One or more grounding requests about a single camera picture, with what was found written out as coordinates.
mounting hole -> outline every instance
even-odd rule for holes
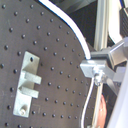
[[[31,58],[30,58],[30,61],[33,62],[33,60],[34,60],[33,57],[31,57]]]

metal plate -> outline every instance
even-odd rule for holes
[[[25,51],[40,58],[38,99],[29,118],[13,115]],[[79,128],[90,85],[79,64],[84,53],[72,30],[33,0],[0,0],[0,128]],[[88,105],[91,124],[96,88]]]

cable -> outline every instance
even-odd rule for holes
[[[87,43],[81,31],[75,24],[75,22],[65,12],[63,12],[60,8],[58,8],[52,2],[48,0],[39,0],[39,2],[41,2],[44,6],[46,6],[49,10],[51,10],[53,13],[59,16],[64,22],[67,23],[67,25],[73,30],[79,42],[81,43],[86,59],[90,59],[91,55],[90,55],[90,51],[88,49]]]
[[[82,118],[81,118],[81,128],[84,128],[85,112],[86,112],[87,105],[88,105],[88,102],[89,102],[89,99],[90,99],[90,96],[91,96],[91,93],[92,93],[93,85],[94,85],[94,78],[92,78],[92,80],[91,80],[91,85],[90,85],[90,88],[89,88],[89,91],[88,91],[88,96],[87,96],[87,99],[86,99],[85,104],[84,104],[84,109],[83,109]]]
[[[67,25],[73,30],[75,33],[76,37],[78,38],[79,42],[81,43],[81,46],[83,48],[84,54],[86,59],[90,59],[90,51],[88,49],[87,43],[84,39],[84,36],[82,35],[81,31],[77,27],[77,25],[74,23],[74,21],[66,14],[64,13],[60,8],[55,6],[53,3],[51,3],[48,0],[39,0],[44,6],[46,6],[49,10],[51,10],[53,13],[55,13],[57,16],[59,16],[64,22],[67,23]],[[91,92],[93,89],[93,83],[94,83],[94,78],[92,78],[90,89],[88,92],[88,96],[84,105],[83,113],[82,113],[82,118],[81,118],[81,128],[84,128],[84,117],[85,117],[85,112],[87,109],[87,105],[91,96]]]

metal clamp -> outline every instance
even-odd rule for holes
[[[38,98],[39,92],[33,90],[34,83],[41,84],[42,78],[37,76],[37,68],[39,64],[39,57],[25,52],[19,83],[17,87],[17,94],[13,114],[21,117],[29,117],[31,100]]]

metal rod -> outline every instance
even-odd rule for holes
[[[95,109],[94,109],[94,114],[93,114],[93,119],[92,119],[92,128],[95,128],[97,124],[102,89],[103,89],[103,83],[100,83],[100,86],[98,86],[98,89],[97,89]]]

